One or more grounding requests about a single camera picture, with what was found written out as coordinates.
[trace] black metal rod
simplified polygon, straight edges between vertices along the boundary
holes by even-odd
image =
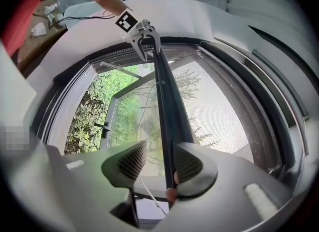
[[[162,49],[159,54],[154,52],[154,65],[166,187],[175,188],[173,142],[194,143],[194,139],[183,100]]]
[[[109,107],[108,107],[108,111],[106,113],[104,125],[108,125],[108,127],[110,128],[111,128],[111,121],[114,115],[117,100],[118,99],[116,97],[112,96]],[[106,137],[103,138],[101,135],[100,150],[109,148],[108,145],[109,145],[110,132],[108,132],[105,136]]]

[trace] metal bar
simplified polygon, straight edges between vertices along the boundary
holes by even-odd
[[[133,72],[130,72],[128,70],[123,69],[120,65],[114,65],[114,64],[111,64],[111,63],[107,63],[107,62],[100,62],[100,65],[116,69],[116,70],[118,70],[118,71],[120,71],[122,73],[128,74],[128,75],[133,76],[135,78],[142,78],[141,76],[139,76],[139,75],[137,75],[137,74],[135,74]]]
[[[173,143],[194,143],[194,139],[183,100],[162,49],[159,54],[154,52],[154,65],[166,187],[175,188]]]
[[[257,50],[253,50],[253,55],[255,55],[257,58],[259,58],[261,61],[263,61],[284,83],[284,85],[288,88],[290,91],[291,95],[295,98],[296,103],[303,114],[303,117],[307,119],[309,117],[308,110],[305,107],[305,104],[303,103],[300,95],[297,93],[295,88],[292,86],[290,81],[285,77],[285,75],[271,62],[269,61],[266,57],[264,57],[261,53],[259,53]]]
[[[180,68],[186,64],[189,64],[191,62],[194,62],[194,59],[191,59],[190,57],[192,57],[192,56],[187,56],[187,57],[184,57],[180,60],[177,60],[175,62],[170,63],[169,64],[170,69],[174,70],[174,69]],[[127,94],[128,92],[131,92],[135,88],[142,86],[143,84],[145,84],[153,79],[155,79],[155,72],[151,72],[151,73],[147,74],[146,76],[140,78],[139,80],[133,82],[131,85],[129,85],[126,88],[123,88],[119,92],[115,93],[114,96],[116,98],[120,98],[121,96]]]
[[[108,111],[106,113],[105,121],[104,121],[104,125],[108,125],[109,127],[111,127],[111,121],[112,121],[112,118],[114,115],[116,102],[117,102],[117,98],[112,96],[109,107],[108,107]],[[108,148],[109,136],[110,136],[110,133],[108,132],[108,133],[106,133],[106,138],[101,137],[100,150]]]

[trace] black cable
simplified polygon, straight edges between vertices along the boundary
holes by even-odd
[[[49,25],[49,29],[51,29],[52,27],[56,26],[58,23],[62,22],[62,21],[66,21],[66,20],[74,20],[74,19],[77,19],[77,20],[87,20],[87,19],[112,19],[115,17],[114,14],[109,14],[109,15],[106,15],[104,16],[104,13],[106,12],[107,10],[105,10],[102,14],[102,16],[83,16],[83,17],[73,17],[73,16],[67,16],[57,22],[55,22],[52,26]],[[32,14],[33,16],[39,16],[39,17],[42,17],[42,18],[45,18],[48,20],[48,17],[47,16],[44,16],[44,15],[40,15],[40,14]]]
[[[67,17],[65,17],[65,18],[63,18],[63,19],[61,19],[61,20],[59,20],[59,21],[57,21],[53,26],[51,26],[50,27],[50,29],[52,28],[52,27],[54,27],[55,25],[57,25],[58,23],[60,23],[60,22],[62,22],[62,21],[66,21],[66,20],[74,20],[74,19],[76,19],[76,20],[87,20],[87,19],[112,19],[112,18],[114,18],[115,17],[115,15],[114,16],[112,16],[112,17],[102,17],[102,16],[85,16],[85,17],[73,17],[73,16],[67,16]]]
[[[145,114],[145,112],[146,112],[146,108],[147,108],[147,105],[148,105],[148,100],[149,100],[149,97],[150,97],[151,91],[152,91],[153,87],[155,87],[155,86],[156,86],[156,84],[154,84],[154,85],[151,87],[151,89],[150,89],[150,91],[149,91],[149,94],[148,94],[148,97],[147,97],[147,99],[146,99],[144,112],[143,112],[142,117],[141,117],[141,120],[140,120],[140,122],[139,122],[138,131],[136,132],[136,141],[138,140],[139,130],[140,130],[140,127],[141,127],[141,123],[142,123],[142,120],[143,120],[144,114]]]

